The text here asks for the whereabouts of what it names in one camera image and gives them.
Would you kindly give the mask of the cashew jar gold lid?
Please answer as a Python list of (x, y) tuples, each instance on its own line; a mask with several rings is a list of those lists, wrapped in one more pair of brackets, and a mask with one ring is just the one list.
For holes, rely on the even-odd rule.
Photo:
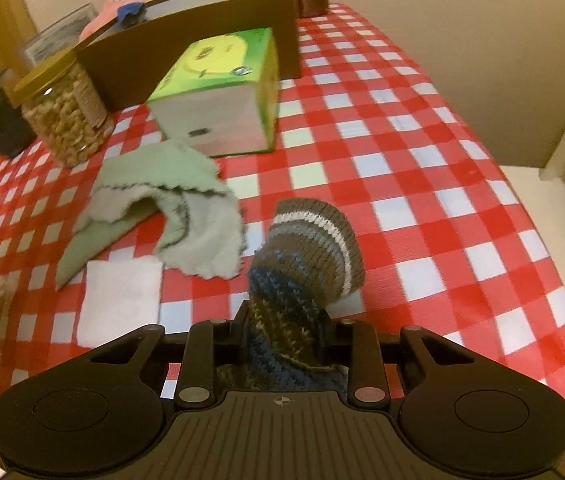
[(114, 129), (112, 116), (72, 48), (32, 68), (14, 87), (14, 96), (23, 117), (62, 167), (86, 162)]

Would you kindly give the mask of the green grey microfibre cloth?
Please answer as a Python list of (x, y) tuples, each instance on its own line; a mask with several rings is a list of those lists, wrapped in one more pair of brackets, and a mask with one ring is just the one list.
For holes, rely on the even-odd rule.
[(234, 278), (246, 228), (239, 200), (219, 173), (212, 159), (178, 141), (106, 159), (58, 263), (56, 287), (153, 214), (165, 220), (153, 254), (166, 269)]

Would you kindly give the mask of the red white checkered tablecloth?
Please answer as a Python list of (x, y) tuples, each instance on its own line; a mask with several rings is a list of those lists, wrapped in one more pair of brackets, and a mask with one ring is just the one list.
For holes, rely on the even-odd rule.
[[(326, 200), (356, 232), (366, 282), (332, 309), (384, 333), (420, 325), (543, 382), (565, 399), (565, 289), (488, 150), (421, 68), (347, 6), (299, 21), (303, 75), (281, 84), (276, 148), (225, 157), (256, 249), (287, 197)], [(0, 275), (18, 280), (0, 394), (81, 353), (81, 276), (57, 264), (101, 165), (156, 143), (143, 106), (115, 116), (88, 162), (58, 167), (34, 143), (0, 162)]]

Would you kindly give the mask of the grey blue microfibre cloth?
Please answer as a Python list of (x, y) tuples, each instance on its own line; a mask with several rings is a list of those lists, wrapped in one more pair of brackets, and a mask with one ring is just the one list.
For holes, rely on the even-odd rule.
[(146, 19), (146, 5), (143, 2), (134, 1), (122, 4), (116, 10), (116, 21), (122, 28), (130, 28)]

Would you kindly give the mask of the dark glass jar green lid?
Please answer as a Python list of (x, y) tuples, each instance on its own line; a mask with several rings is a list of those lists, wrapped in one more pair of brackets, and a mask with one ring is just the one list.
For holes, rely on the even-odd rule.
[(17, 157), (36, 139), (21, 107), (10, 98), (14, 76), (10, 68), (0, 71), (0, 156), (7, 158)]

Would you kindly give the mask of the white tissue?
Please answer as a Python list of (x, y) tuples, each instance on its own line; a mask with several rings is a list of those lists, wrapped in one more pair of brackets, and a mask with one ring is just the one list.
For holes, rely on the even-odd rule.
[(163, 264), (147, 256), (126, 261), (89, 261), (77, 344), (101, 344), (159, 322)]

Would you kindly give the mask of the framed picture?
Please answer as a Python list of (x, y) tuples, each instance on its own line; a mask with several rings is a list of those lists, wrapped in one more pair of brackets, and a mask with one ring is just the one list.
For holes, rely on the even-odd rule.
[(30, 70), (51, 55), (74, 47), (80, 41), (83, 29), (96, 16), (94, 5), (87, 3), (39, 32), (19, 48), (25, 67)]

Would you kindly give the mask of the green tissue box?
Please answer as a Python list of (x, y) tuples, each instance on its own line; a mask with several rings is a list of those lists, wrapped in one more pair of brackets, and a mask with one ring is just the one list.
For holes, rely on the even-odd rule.
[(270, 28), (191, 44), (148, 97), (163, 136), (208, 157), (275, 147), (280, 79)]

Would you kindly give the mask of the striped knitted sock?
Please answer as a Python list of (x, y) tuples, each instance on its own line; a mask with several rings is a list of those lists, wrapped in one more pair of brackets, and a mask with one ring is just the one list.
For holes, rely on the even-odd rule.
[(247, 359), (217, 368), (220, 391), (333, 390), (344, 396), (347, 369), (321, 355), (325, 308), (365, 281), (363, 256), (340, 209), (314, 198), (277, 203), (248, 273)]

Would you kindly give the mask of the brown cardboard box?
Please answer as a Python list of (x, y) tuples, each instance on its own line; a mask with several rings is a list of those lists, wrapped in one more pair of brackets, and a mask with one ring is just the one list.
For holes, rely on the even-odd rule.
[(145, 103), (179, 56), (208, 37), (270, 28), (283, 79), (302, 76), (296, 0), (152, 0), (145, 18), (123, 27), (113, 20), (76, 48), (109, 110)]

